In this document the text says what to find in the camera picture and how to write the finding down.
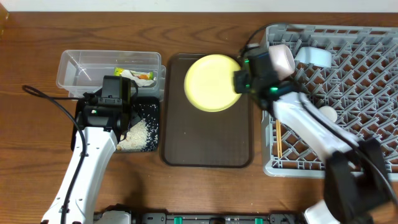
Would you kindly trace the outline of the yellow plate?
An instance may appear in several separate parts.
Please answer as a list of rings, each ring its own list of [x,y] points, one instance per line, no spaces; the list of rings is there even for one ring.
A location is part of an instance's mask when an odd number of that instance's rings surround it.
[[[237,61],[221,54],[206,55],[190,66],[184,79],[184,92],[189,102],[206,112],[223,111],[241,97],[234,90]]]

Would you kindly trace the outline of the light blue bowl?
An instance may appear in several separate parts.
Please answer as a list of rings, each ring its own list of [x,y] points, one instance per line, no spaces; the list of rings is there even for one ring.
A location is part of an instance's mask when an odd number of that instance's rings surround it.
[[[331,68],[332,54],[327,50],[315,47],[302,47],[294,60],[304,64],[313,64],[317,67]]]

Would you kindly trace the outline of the pink bowl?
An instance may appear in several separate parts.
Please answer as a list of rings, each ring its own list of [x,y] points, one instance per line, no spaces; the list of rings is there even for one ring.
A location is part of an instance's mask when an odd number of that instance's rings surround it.
[[[290,49],[284,45],[273,45],[268,48],[273,69],[279,80],[284,80],[295,72],[295,62]]]

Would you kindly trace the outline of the green orange snack wrapper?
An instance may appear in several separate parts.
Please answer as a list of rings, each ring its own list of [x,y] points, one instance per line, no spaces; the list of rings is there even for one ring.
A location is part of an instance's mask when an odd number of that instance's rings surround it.
[[[153,72],[139,72],[139,71],[115,67],[114,75],[133,80],[136,82],[138,87],[147,87],[155,83]]]

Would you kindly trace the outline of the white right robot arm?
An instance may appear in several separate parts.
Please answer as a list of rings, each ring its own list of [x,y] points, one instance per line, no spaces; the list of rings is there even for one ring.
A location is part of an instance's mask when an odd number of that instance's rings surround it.
[[[323,162],[323,200],[304,211],[307,223],[372,223],[371,210],[397,203],[376,139],[362,141],[330,121],[276,72],[261,77],[239,70],[233,85],[298,134]]]

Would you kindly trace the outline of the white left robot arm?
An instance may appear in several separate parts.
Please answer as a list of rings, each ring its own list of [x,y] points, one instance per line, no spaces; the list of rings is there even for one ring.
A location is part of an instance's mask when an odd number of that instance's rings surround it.
[[[72,118],[76,130],[72,158],[42,223],[94,223],[106,167],[134,115],[130,101],[78,101]]]

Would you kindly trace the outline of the pale green cup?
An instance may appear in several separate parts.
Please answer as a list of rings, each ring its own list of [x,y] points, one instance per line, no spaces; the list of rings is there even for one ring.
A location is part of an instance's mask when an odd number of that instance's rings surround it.
[[[336,122],[338,115],[334,108],[332,108],[331,106],[322,106],[321,108],[319,108],[319,110],[324,116],[326,116],[332,122],[334,123]]]

